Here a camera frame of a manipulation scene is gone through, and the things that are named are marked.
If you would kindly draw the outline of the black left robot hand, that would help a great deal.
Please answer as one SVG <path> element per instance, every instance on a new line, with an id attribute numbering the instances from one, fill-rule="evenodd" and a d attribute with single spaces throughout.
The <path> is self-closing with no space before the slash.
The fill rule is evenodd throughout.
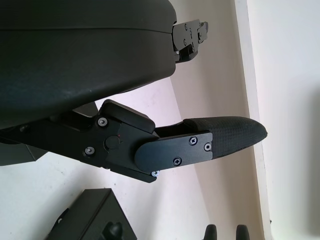
<path id="1" fill-rule="evenodd" d="M 51 152 L 152 183 L 159 171 L 228 156 L 267 137 L 239 116 L 163 127 L 110 100 L 170 77 L 208 37 L 167 0 L 3 0 L 0 164 Z"/>

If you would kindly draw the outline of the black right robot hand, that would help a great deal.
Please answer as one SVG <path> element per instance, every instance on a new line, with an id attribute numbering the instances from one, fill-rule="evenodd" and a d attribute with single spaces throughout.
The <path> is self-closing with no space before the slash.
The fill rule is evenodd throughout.
<path id="1" fill-rule="evenodd" d="M 227 226 L 208 224 L 204 231 L 203 240 L 250 240 L 248 226 L 243 222 L 229 223 Z"/>

